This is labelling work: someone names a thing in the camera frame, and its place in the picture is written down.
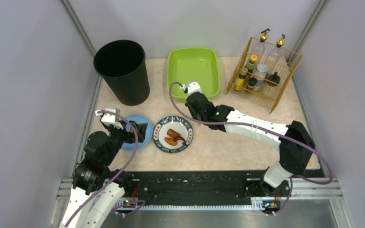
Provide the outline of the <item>white plate green rim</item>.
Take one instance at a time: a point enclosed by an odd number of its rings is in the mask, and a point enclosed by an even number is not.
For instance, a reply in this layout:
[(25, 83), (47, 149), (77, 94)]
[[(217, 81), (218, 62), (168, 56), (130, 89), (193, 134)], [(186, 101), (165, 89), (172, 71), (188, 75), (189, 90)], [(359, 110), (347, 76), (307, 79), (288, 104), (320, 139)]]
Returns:
[(194, 138), (192, 125), (183, 117), (172, 115), (159, 120), (154, 126), (153, 142), (166, 153), (179, 153), (189, 147)]

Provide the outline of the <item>small yellow label bottle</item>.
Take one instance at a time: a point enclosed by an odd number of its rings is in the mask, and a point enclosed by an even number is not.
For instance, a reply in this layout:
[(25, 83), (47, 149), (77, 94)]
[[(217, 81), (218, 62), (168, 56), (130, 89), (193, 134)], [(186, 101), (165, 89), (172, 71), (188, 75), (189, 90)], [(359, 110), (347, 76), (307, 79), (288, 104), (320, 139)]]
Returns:
[(247, 73), (248, 73), (248, 69), (245, 68), (245, 67), (240, 70), (238, 78), (236, 79), (235, 84), (233, 86), (233, 89), (235, 91), (240, 91), (241, 90), (241, 88), (243, 87), (244, 82), (247, 78)]

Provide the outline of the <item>small black cap bottle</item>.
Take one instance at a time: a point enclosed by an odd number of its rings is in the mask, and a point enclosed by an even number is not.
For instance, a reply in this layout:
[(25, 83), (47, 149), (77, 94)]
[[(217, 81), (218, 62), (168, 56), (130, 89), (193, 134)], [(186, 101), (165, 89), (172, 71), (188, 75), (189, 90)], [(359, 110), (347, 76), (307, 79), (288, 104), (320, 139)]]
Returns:
[(247, 87), (246, 87), (246, 93), (247, 94), (250, 94), (251, 91), (253, 91), (256, 87), (258, 83), (258, 80), (254, 77), (251, 77), (249, 80), (248, 80), (248, 83), (247, 83)]

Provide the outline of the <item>green label sauce bottle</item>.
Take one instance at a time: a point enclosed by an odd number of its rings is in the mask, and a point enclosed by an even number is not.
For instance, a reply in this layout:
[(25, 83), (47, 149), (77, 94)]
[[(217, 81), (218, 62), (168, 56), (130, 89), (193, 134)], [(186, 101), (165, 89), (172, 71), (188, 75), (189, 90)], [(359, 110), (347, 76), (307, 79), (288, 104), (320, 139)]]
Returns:
[(250, 78), (253, 74), (256, 62), (258, 60), (258, 56), (255, 54), (251, 54), (244, 68), (247, 70), (247, 77)]

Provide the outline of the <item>silver lid glass jar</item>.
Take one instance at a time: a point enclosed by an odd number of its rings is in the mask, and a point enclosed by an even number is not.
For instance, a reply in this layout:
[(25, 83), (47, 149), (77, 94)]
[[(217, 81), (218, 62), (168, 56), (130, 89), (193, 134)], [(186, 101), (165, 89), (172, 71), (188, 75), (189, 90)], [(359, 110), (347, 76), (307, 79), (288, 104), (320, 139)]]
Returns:
[(257, 80), (257, 83), (254, 87), (254, 91), (257, 91), (260, 89), (268, 71), (269, 71), (268, 65), (266, 65), (264, 63), (258, 63), (256, 65), (256, 68), (253, 72), (253, 77), (256, 78), (256, 80)]

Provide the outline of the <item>black lid seasoning jar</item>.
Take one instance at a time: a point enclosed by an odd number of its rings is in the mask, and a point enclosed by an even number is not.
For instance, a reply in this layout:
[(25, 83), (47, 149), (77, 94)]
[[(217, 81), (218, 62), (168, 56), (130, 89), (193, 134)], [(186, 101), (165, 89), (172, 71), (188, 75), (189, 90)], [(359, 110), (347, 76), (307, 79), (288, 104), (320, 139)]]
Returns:
[(279, 91), (279, 84), (280, 84), (280, 76), (278, 72), (274, 72), (270, 74), (267, 78), (267, 82), (263, 88), (263, 94), (266, 97), (274, 99)]

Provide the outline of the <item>clear oil dispenser bottle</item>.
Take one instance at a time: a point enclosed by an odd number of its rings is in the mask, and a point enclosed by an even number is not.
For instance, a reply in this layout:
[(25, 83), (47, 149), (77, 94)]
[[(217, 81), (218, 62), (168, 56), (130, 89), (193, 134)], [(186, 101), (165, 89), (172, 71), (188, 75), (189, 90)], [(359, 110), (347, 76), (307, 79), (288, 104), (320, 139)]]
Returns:
[(266, 40), (268, 39), (268, 33), (270, 32), (270, 29), (266, 29), (261, 32), (261, 35), (259, 37), (259, 42), (255, 45), (254, 54), (257, 56), (257, 60), (260, 61), (261, 57), (263, 56), (265, 52), (265, 44)]

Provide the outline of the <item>dark sauce dispenser bottle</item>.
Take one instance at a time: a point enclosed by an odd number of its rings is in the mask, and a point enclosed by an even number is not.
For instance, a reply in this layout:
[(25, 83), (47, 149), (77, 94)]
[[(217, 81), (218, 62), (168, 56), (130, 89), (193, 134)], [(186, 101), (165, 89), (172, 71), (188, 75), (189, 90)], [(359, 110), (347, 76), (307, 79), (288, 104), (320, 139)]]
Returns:
[(282, 34), (281, 38), (276, 41), (276, 46), (269, 52), (268, 60), (271, 63), (277, 63), (281, 57), (282, 47), (285, 44), (286, 35)]

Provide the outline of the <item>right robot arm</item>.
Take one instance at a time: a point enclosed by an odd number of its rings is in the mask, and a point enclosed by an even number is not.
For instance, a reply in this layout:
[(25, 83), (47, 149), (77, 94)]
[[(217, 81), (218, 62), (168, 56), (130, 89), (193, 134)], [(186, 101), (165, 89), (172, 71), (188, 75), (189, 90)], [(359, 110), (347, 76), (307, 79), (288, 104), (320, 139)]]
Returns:
[(230, 106), (215, 106), (200, 92), (189, 94), (185, 105), (193, 119), (210, 129), (244, 135), (279, 152), (279, 159), (266, 169), (259, 181), (260, 189), (266, 196), (275, 195), (285, 179), (304, 174), (312, 152), (298, 143), (312, 149), (315, 144), (302, 123), (293, 121), (291, 124), (278, 124), (264, 121)]

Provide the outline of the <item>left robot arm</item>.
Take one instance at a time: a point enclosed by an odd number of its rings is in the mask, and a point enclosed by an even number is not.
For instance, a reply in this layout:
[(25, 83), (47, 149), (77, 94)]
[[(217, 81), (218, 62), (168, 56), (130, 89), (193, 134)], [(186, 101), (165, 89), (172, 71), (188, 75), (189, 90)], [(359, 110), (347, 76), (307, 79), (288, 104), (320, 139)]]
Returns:
[(96, 131), (89, 135), (84, 146), (85, 157), (76, 167), (67, 209), (60, 223), (62, 228), (99, 228), (115, 203), (130, 191), (132, 175), (109, 165), (123, 144), (143, 143), (148, 123), (130, 122), (138, 137), (124, 121), (120, 129), (113, 124), (108, 132)]

